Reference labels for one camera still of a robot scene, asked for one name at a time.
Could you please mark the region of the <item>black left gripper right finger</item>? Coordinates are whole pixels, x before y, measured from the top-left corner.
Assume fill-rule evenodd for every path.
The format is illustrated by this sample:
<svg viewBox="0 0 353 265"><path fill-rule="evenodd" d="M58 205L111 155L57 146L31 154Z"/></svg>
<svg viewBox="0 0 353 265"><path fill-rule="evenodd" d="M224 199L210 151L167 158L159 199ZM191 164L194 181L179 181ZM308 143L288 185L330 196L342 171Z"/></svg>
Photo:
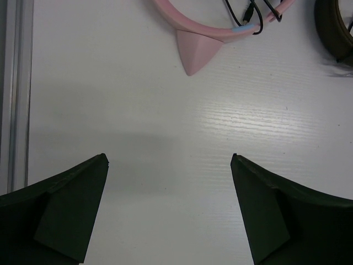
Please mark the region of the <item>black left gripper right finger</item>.
<svg viewBox="0 0 353 265"><path fill-rule="evenodd" d="M254 264L352 264L352 200L231 160Z"/></svg>

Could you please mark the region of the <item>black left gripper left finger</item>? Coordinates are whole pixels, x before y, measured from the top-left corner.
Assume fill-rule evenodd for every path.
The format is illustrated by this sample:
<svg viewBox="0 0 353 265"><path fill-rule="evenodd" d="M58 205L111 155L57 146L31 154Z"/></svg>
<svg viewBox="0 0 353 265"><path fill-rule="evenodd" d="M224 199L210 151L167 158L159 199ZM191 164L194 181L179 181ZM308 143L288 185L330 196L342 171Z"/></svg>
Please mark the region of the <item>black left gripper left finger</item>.
<svg viewBox="0 0 353 265"><path fill-rule="evenodd" d="M84 263L108 169L101 153L1 195L1 264Z"/></svg>

